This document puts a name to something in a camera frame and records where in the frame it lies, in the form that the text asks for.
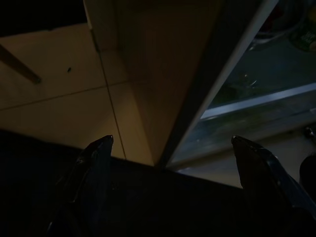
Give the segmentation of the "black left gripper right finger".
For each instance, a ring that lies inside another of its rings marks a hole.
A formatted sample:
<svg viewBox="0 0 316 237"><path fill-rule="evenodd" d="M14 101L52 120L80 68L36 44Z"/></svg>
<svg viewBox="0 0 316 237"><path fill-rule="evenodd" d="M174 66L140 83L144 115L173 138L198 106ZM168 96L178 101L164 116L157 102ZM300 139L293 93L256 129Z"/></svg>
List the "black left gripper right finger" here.
<svg viewBox="0 0 316 237"><path fill-rule="evenodd" d="M264 237L314 237L316 204L283 168L278 158L258 143L233 136L240 183Z"/></svg>

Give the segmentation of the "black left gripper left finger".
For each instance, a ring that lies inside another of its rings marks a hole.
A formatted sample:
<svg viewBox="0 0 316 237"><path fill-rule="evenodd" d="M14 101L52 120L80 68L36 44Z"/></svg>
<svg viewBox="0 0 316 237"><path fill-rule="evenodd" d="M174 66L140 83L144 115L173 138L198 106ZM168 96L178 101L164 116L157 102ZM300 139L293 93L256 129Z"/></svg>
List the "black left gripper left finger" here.
<svg viewBox="0 0 316 237"><path fill-rule="evenodd" d="M110 184L114 138L106 135L90 143L78 156L58 191L46 235L96 237Z"/></svg>

